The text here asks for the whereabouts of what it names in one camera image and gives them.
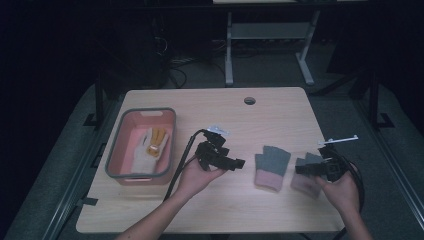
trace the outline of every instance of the pink fabric piece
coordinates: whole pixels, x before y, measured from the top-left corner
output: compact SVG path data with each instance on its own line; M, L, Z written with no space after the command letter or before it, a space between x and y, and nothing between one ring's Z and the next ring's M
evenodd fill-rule
M314 199L317 199L321 192L321 186L318 185L312 178L296 173L293 176L290 187L303 192Z
M272 172L257 169L255 175L255 184L279 192L283 187L283 177Z

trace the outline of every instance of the red plastic bin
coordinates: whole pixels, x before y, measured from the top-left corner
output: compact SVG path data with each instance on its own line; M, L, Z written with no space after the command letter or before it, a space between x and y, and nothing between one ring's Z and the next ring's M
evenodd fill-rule
M172 152L175 139L176 113L172 108L130 109L122 114L118 131L108 156L106 173L121 185L163 185L173 175ZM131 173L134 150L141 136L151 127L166 129L168 141L158 159L154 173Z

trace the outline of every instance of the hole in table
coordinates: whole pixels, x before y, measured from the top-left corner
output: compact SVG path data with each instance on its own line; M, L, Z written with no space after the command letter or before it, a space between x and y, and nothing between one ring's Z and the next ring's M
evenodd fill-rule
M244 99L244 103L246 103L247 105L253 105L256 103L256 99L252 97L247 97Z

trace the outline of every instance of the white metal frame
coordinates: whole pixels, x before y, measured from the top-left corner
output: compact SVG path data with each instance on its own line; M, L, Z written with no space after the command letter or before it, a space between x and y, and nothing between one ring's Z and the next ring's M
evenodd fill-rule
M234 84L233 64L231 61L232 39L304 39L302 50L296 53L303 78L306 84L314 85L314 79L306 63L306 55L314 36L320 11L314 12L310 22L296 23L233 23L232 14L228 13L227 22L227 54L225 56L225 85L231 87Z

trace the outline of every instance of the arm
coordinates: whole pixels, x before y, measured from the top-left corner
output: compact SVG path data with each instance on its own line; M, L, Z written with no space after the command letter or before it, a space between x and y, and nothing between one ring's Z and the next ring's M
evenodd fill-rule
M373 239L361 215L359 214L358 189L352 175L346 172L339 180L330 183L321 177L315 177L331 204L339 211L352 239Z
M225 171L204 171L197 159L191 161L182 172L177 190L153 212L121 233L116 239L158 239L181 208L197 193Z

